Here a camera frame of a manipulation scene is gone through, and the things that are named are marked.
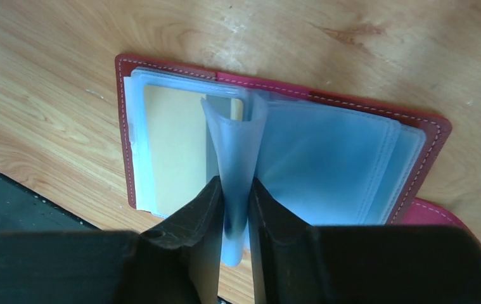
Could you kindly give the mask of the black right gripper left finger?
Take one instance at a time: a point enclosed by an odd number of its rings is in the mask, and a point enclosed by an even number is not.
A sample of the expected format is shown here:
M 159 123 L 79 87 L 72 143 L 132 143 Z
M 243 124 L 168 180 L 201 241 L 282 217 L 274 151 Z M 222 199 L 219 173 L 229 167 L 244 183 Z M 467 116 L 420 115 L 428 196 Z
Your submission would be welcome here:
M 0 303 L 217 303 L 223 221 L 213 177 L 142 233 L 0 233 Z

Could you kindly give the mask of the red leather card holder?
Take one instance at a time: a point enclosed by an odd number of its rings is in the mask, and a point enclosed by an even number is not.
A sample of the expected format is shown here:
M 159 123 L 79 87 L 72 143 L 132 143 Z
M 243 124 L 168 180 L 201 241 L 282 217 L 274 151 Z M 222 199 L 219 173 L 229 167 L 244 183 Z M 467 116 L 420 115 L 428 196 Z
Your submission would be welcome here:
M 312 225 L 463 227 L 451 212 L 416 197 L 452 131 L 440 115 L 134 54 L 117 55 L 115 72 L 127 197 L 137 210 L 151 169 L 144 87 L 243 101 L 243 118 L 233 120 L 201 100 L 217 156 L 215 176 L 224 183 L 227 265 L 241 259 L 253 178 Z

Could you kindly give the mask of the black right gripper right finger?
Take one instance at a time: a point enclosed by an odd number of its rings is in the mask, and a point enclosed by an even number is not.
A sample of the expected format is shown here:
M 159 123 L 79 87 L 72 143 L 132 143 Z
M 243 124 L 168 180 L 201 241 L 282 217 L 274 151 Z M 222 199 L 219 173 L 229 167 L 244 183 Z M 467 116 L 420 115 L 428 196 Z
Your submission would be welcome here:
M 248 205 L 256 303 L 481 303 L 481 245 L 464 228 L 313 226 L 259 180 Z

